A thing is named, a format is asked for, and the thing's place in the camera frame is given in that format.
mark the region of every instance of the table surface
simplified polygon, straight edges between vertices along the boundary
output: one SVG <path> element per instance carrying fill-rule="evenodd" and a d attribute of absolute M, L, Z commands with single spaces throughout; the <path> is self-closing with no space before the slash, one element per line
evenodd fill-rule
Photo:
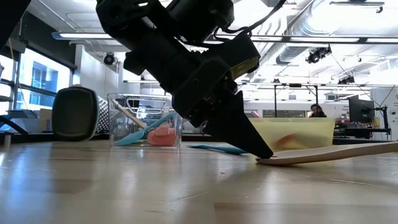
<path fill-rule="evenodd" d="M 396 223 L 398 154 L 292 167 L 107 141 L 0 154 L 0 223 Z"/>

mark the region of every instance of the clear plastic container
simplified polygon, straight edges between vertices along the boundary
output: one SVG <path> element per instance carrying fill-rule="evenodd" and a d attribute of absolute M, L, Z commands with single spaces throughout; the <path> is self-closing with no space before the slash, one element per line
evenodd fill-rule
<path fill-rule="evenodd" d="M 125 142 L 126 139 L 130 141 L 131 136 L 140 138 L 128 144 L 130 146 L 181 145 L 182 118 L 172 109 L 171 100 L 167 96 L 110 93 L 108 105 L 112 145 L 126 145 L 121 142 Z M 148 126 L 164 119 L 165 116 L 170 118 L 148 129 Z"/>
<path fill-rule="evenodd" d="M 250 122 L 274 152 L 333 144 L 333 118 L 250 118 Z"/>

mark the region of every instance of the ceiling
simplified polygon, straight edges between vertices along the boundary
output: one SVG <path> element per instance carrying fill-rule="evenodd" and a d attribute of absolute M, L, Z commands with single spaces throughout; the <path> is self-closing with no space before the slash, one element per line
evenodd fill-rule
<path fill-rule="evenodd" d="M 171 0 L 161 1 L 166 6 Z M 374 7 L 331 6 L 330 0 L 289 0 L 282 10 L 272 16 L 254 34 L 267 35 L 398 35 L 398 1 L 383 0 L 384 10 L 376 13 Z M 232 28 L 246 26 L 260 19 L 269 11 L 264 2 L 270 0 L 240 0 L 234 5 L 235 21 Z M 28 11 L 60 32 L 103 32 L 95 13 L 96 0 L 32 0 Z M 300 12 L 299 19 L 294 19 Z M 242 77 L 250 82 L 270 82 L 279 78 L 282 82 L 337 83 L 345 72 L 354 71 L 358 80 L 370 82 L 370 76 L 386 60 L 398 57 L 395 45 L 331 45 L 333 56 L 327 56 L 316 64 L 308 64 L 305 58 L 310 45 L 299 45 L 297 55 L 286 64 L 277 63 L 281 52 L 289 53 L 289 44 L 256 43 L 262 56 L 261 67 L 255 74 Z M 92 40 L 87 49 L 96 54 L 109 51 L 125 51 L 115 40 Z"/>

